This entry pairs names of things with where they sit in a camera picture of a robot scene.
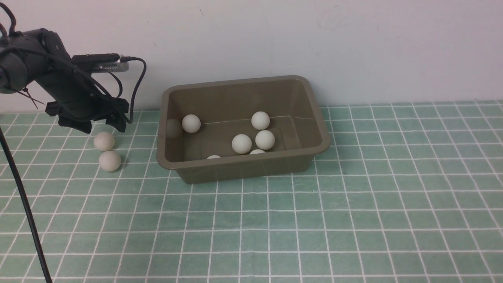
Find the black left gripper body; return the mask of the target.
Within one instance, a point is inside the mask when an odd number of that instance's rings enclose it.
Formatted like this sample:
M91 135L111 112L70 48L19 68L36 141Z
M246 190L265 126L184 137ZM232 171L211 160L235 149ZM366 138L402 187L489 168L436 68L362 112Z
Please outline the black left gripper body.
M45 108L51 117L97 121L128 112L129 103L125 99L99 95L97 87L79 72L51 70L39 77L37 83L54 99Z

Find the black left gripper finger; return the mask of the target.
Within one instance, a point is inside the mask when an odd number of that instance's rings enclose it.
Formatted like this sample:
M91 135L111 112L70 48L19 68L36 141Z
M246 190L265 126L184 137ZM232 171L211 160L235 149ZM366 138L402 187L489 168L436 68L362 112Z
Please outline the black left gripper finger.
M85 134L90 134L92 131L93 124L91 121L77 121L71 118L65 118L63 116L59 116L58 125L61 127L67 127L71 129L75 129L77 131L81 131Z
M124 133L128 124L128 117L124 113L109 114L106 116L105 123Z

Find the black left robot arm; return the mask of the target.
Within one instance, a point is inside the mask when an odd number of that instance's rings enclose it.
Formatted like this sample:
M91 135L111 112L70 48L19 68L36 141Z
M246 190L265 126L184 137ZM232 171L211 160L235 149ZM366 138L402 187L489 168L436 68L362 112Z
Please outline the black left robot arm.
M116 53L70 56L56 32L37 29L1 39L1 93L23 92L36 82L52 98L45 112L61 127L90 134L93 121L104 120L116 130L127 127L126 99L113 97L92 78L107 72L108 63L121 63Z

